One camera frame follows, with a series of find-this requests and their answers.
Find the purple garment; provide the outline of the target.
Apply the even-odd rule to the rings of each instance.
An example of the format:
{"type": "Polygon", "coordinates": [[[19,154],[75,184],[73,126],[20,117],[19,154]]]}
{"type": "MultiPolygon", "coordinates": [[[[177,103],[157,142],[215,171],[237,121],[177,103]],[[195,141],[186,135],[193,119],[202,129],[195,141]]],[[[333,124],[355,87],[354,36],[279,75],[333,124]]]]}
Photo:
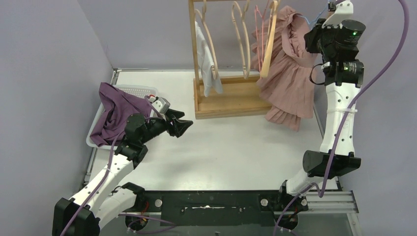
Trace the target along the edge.
{"type": "Polygon", "coordinates": [[[119,133],[123,133],[127,118],[136,113],[149,117],[151,106],[145,98],[131,95],[121,89],[102,82],[99,87],[99,97],[104,111],[92,125],[89,135],[96,146],[111,145],[119,133]]]}

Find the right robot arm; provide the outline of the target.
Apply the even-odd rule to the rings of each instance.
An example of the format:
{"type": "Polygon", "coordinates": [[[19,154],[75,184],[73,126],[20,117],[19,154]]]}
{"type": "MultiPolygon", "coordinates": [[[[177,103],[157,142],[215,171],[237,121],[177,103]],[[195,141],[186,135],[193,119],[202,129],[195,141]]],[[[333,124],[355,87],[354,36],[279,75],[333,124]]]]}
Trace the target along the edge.
{"type": "Polygon", "coordinates": [[[308,118],[311,106],[295,109],[295,105],[310,104],[314,97],[313,71],[316,57],[322,56],[321,70],[328,96],[327,124],[319,151],[306,151],[303,168],[286,180],[277,195],[277,205],[288,210],[312,186],[326,185],[328,179],[359,168],[355,156],[353,125],[356,100],[362,94],[362,62],[356,59],[357,42],[365,25],[354,20],[329,24],[319,19],[313,28],[296,14],[272,19],[254,31],[257,42],[253,51],[266,44],[265,57],[255,58],[259,67],[268,66],[257,81],[259,96],[270,104],[269,119],[298,127],[301,118],[308,118]]]}

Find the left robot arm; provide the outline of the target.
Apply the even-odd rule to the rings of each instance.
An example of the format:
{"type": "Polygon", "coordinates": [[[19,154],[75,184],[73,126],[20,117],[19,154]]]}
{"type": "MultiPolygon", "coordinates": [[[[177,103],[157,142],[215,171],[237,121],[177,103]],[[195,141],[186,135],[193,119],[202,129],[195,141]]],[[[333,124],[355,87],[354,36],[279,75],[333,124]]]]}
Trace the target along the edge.
{"type": "Polygon", "coordinates": [[[108,163],[82,190],[55,205],[54,236],[97,236],[125,210],[139,212],[145,205],[144,188],[127,182],[111,195],[120,182],[142,162],[146,143],[167,132],[179,138],[193,124],[182,120],[183,112],[169,110],[164,118],[132,114],[127,118],[121,143],[111,147],[108,163]]]}

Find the pink garment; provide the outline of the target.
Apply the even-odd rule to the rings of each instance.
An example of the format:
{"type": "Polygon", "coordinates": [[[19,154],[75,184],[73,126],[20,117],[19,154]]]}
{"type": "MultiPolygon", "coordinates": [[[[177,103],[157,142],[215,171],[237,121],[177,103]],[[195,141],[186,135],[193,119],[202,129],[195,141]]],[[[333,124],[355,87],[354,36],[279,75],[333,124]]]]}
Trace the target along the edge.
{"type": "Polygon", "coordinates": [[[259,97],[271,105],[266,120],[293,131],[299,131],[302,119],[314,115],[317,56],[305,48],[304,35],[309,31],[307,21],[292,7],[278,10],[268,76],[256,82],[259,97]]]}

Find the white skirt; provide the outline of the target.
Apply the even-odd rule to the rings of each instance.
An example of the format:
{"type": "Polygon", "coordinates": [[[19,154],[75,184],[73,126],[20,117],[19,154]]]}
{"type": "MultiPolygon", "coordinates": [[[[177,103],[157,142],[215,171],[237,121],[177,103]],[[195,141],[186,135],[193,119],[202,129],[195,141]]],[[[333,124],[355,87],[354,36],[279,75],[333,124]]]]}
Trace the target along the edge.
{"type": "Polygon", "coordinates": [[[214,67],[213,56],[210,52],[208,43],[203,35],[203,32],[195,21],[196,30],[196,45],[197,45],[197,56],[198,66],[200,68],[203,84],[204,84],[204,96],[208,97],[211,89],[214,89],[218,94],[223,93],[223,87],[219,77],[215,77],[212,72],[214,67]]]}

